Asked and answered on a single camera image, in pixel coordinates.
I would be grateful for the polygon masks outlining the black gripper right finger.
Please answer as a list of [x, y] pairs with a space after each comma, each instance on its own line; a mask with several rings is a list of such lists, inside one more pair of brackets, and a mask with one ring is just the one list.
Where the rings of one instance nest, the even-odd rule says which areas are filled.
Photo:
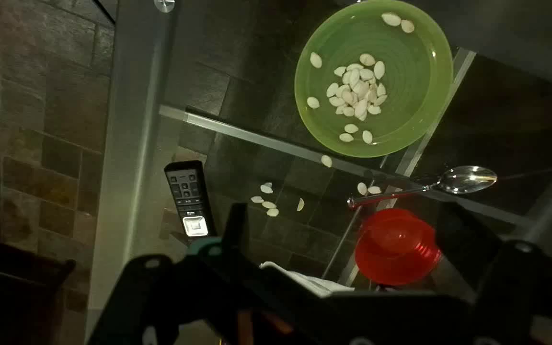
[[500, 240], [472, 211], [447, 203], [437, 245], [475, 291], [468, 335], [495, 345], [544, 345], [535, 318], [552, 322], [552, 257], [523, 240]]

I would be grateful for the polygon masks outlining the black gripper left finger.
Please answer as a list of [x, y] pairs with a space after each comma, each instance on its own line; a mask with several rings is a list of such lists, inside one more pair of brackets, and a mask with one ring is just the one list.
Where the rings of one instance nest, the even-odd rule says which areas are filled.
[[224, 343], [238, 345], [242, 293], [234, 263], [242, 257], [247, 205], [230, 207], [222, 238], [190, 245], [182, 261], [142, 255], [121, 272], [88, 345], [174, 345], [180, 328], [205, 322]]

